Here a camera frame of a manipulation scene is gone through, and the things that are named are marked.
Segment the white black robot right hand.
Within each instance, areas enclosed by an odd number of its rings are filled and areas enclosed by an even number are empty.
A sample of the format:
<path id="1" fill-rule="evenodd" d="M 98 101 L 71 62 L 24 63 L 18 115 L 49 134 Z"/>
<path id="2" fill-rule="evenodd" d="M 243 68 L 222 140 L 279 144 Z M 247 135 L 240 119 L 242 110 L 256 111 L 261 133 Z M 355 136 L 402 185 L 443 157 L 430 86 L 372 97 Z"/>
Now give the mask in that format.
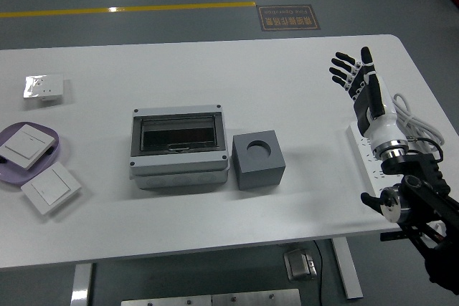
<path id="1" fill-rule="evenodd" d="M 396 108 L 384 80 L 377 75 L 369 48 L 361 49 L 360 60 L 337 52 L 331 63 L 332 80 L 354 102 L 357 128 L 369 139 L 374 157 L 383 161 L 407 154 L 406 135 L 397 125 Z"/>

